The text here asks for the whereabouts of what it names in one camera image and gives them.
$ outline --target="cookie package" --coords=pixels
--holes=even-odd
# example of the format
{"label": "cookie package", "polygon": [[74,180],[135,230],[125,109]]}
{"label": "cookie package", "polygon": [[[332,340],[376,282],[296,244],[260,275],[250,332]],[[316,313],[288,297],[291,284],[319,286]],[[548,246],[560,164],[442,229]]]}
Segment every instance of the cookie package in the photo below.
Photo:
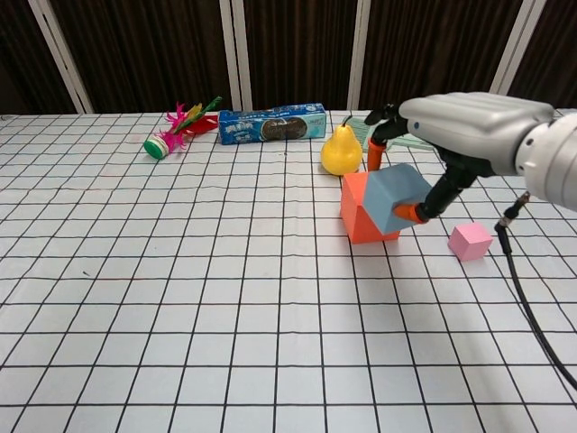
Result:
{"label": "cookie package", "polygon": [[326,112],[322,104],[278,106],[261,111],[227,111],[218,116],[222,144],[324,138]]}

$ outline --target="foam block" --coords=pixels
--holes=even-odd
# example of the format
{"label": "foam block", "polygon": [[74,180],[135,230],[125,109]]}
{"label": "foam block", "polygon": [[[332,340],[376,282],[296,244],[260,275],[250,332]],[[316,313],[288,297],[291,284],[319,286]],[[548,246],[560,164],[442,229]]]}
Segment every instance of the foam block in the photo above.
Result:
{"label": "foam block", "polygon": [[399,204],[416,204],[425,200],[431,185],[408,164],[371,171],[362,206],[381,233],[390,233],[415,223],[395,216],[393,208]]}
{"label": "foam block", "polygon": [[341,218],[353,244],[398,239],[399,232],[383,235],[362,207],[369,173],[345,174],[341,196]]}
{"label": "foam block", "polygon": [[449,248],[461,262],[466,262],[480,259],[492,242],[493,238],[483,224],[460,224],[451,233]]}

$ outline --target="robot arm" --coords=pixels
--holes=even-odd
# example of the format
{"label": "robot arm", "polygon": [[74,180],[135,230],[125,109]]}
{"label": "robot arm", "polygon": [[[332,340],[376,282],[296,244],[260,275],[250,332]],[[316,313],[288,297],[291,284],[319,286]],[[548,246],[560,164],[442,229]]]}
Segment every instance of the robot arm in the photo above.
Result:
{"label": "robot arm", "polygon": [[[577,210],[577,115],[555,121],[553,114],[548,104],[489,93],[434,95],[385,107],[380,115],[389,120],[375,129],[373,145],[411,133],[431,143],[447,166],[423,203],[401,205],[395,213],[425,223],[478,176],[494,175],[523,176],[531,194]],[[375,114],[367,118],[368,124],[376,121]]]}

